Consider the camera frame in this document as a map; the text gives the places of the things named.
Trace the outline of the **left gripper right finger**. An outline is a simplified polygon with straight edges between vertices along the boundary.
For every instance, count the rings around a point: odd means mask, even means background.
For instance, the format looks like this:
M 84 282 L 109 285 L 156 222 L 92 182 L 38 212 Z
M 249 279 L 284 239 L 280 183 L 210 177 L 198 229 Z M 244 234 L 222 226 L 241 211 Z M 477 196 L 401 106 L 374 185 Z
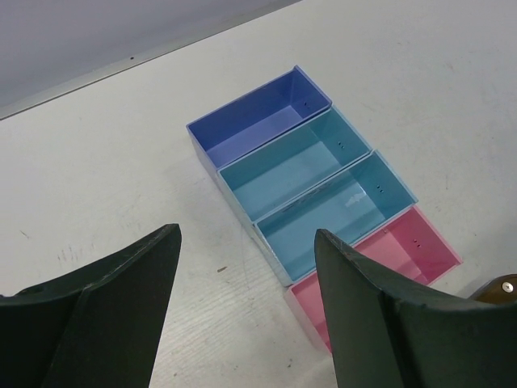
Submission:
M 515 386 L 515 303 L 421 285 L 328 230 L 314 251 L 339 386 Z

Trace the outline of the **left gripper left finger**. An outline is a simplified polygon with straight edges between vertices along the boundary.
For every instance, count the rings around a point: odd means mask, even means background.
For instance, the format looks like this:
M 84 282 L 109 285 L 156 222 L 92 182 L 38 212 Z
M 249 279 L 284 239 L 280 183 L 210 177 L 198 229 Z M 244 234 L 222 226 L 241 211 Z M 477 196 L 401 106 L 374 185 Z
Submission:
M 4 387 L 147 387 L 179 262 L 167 224 L 1 299 Z

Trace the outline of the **light blue toothbrush bin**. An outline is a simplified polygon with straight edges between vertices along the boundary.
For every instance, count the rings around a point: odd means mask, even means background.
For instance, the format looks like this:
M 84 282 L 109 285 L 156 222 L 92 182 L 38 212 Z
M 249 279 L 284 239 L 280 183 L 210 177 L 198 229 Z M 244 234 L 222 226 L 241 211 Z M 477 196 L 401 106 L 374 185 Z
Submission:
M 375 150 L 279 209 L 256 227 L 290 286 L 316 269 L 317 230 L 349 245 L 363 240 L 418 202 L 400 176 Z

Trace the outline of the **light blue toothpaste bin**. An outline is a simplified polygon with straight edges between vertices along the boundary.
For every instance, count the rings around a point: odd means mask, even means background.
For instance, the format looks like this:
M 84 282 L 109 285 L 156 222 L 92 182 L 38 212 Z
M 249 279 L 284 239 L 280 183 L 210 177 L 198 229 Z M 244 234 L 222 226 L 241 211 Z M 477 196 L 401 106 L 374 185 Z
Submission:
M 331 108 L 229 164 L 219 175 L 254 222 L 371 150 L 341 112 Z

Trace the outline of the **pink bin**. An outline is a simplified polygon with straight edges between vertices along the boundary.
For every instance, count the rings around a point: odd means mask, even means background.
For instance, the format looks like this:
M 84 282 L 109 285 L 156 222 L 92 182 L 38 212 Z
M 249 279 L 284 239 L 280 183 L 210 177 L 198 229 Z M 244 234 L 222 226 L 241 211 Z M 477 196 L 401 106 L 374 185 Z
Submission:
M 462 258 L 417 206 L 372 232 L 354 248 L 422 285 L 432 284 L 462 264 Z M 289 287 L 284 298 L 313 346 L 330 352 L 317 273 L 311 272 Z

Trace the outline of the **dark blue bin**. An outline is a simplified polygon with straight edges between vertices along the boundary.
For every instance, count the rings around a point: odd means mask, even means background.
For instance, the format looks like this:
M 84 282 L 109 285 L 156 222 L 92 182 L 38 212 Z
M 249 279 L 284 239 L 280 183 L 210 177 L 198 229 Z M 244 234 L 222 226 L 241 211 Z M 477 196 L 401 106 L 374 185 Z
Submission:
M 331 99 L 295 66 L 189 123 L 187 131 L 212 168 L 219 170 L 331 105 Z

